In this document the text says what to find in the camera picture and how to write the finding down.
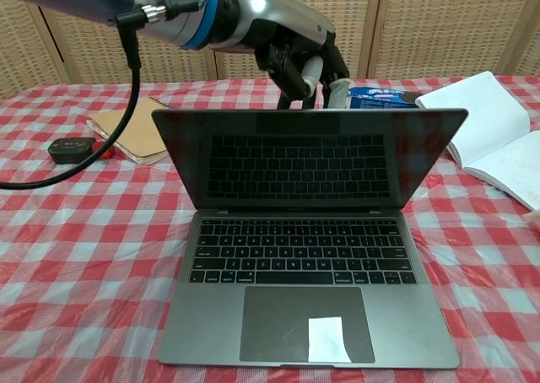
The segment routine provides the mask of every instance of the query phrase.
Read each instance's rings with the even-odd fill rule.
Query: laptop screen
[[[154,122],[196,208],[401,208],[464,110],[171,111]]]

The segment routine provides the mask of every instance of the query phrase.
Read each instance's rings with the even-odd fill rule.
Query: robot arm
[[[348,69],[334,44],[333,24],[294,0],[25,0],[102,24],[142,8],[149,24],[142,33],[187,50],[254,54],[282,90],[280,105],[311,100],[323,85],[325,107],[344,107]],[[191,5],[167,14],[167,5]]]

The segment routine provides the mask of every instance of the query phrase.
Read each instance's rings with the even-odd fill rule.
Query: table
[[[427,91],[459,78],[357,85]],[[499,77],[540,127],[540,78]],[[62,168],[55,138],[91,136],[90,111],[127,103],[127,85],[54,85],[0,102],[0,179]],[[266,80],[145,84],[184,108],[274,108]],[[462,364],[455,371],[265,370],[156,360],[194,207],[170,160],[117,155],[45,189],[0,191],[2,382],[540,381],[540,232],[527,210],[444,154],[405,207]]]

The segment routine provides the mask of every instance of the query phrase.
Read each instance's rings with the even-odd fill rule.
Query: brown notebook
[[[152,111],[164,107],[168,106],[156,99],[140,99],[126,129],[116,141],[115,147],[140,165],[151,165],[166,157],[167,150],[151,116]],[[86,125],[103,138],[108,138],[123,114],[123,109],[92,113]]]

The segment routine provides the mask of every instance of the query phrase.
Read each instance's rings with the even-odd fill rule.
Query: silver laptop
[[[401,210],[466,116],[155,111],[197,208],[159,361],[456,368]]]

